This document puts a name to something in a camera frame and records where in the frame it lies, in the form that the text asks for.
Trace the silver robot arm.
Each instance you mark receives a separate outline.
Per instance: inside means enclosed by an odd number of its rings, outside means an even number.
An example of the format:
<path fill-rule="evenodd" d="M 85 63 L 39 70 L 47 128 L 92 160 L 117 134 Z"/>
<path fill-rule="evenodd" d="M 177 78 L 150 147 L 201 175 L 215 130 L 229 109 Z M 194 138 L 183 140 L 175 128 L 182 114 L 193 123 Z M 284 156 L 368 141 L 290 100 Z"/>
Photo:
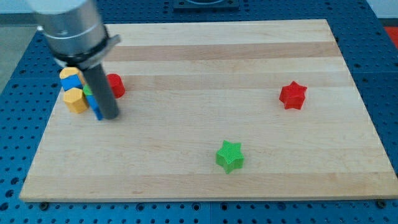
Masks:
<path fill-rule="evenodd" d="M 92 69 L 120 43 L 110 36 L 94 0 L 28 0 L 38 31 L 63 67 Z"/>

